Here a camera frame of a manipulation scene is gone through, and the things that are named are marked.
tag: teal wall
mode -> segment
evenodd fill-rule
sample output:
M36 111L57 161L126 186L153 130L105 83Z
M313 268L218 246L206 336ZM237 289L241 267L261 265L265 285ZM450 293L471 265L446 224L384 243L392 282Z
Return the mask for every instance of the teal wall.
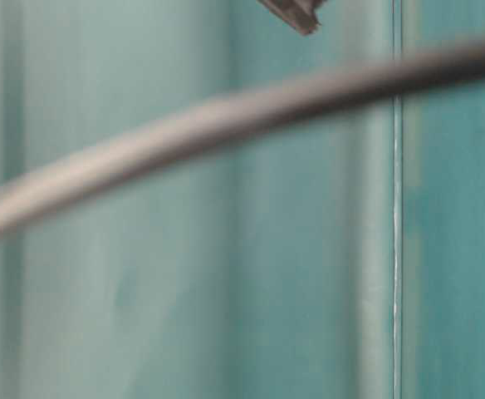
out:
M485 35L485 0L404 2L404 51ZM404 103L403 398L485 398L485 84Z
M333 0L299 37L255 0L2 0L0 183L218 93L388 59L394 6ZM406 55L485 34L485 0L403 10ZM8 237L0 399L399 394L400 117L289 128ZM403 133L402 397L485 397L485 85L405 100Z

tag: glass panel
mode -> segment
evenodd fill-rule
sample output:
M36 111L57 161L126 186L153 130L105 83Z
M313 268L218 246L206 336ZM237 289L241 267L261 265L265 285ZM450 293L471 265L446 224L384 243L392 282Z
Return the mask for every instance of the glass panel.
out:
M301 37L255 0L3 0L0 181L221 92L392 56L390 2L319 15ZM392 143L388 102L9 238L0 397L389 397Z

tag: dark object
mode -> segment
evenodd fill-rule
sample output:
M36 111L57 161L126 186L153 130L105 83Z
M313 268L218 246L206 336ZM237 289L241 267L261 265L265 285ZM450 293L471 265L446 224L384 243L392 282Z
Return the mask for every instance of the dark object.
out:
M316 9L325 0L259 0L271 12L295 28L303 36L313 33L320 23Z
M484 78L485 40L208 101L7 183L0 188L0 236L179 161L270 134L280 126Z

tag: black cable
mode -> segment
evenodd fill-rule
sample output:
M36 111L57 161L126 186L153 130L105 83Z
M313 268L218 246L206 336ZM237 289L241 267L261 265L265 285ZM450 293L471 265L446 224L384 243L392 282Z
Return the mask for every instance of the black cable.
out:
M0 236L181 160L375 101L485 78L485 40L227 96L0 187Z

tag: vertical line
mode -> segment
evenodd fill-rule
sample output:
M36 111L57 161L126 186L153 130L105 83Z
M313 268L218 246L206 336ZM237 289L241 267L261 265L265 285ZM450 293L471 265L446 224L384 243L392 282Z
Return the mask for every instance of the vertical line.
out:
M22 0L2 0L3 20L3 178L19 175L25 163L23 118ZM4 244L1 398L21 397L23 239Z
M392 2L394 59L403 50L402 0ZM401 398L401 333L403 279L403 100L394 98L394 298L393 298L393 398Z

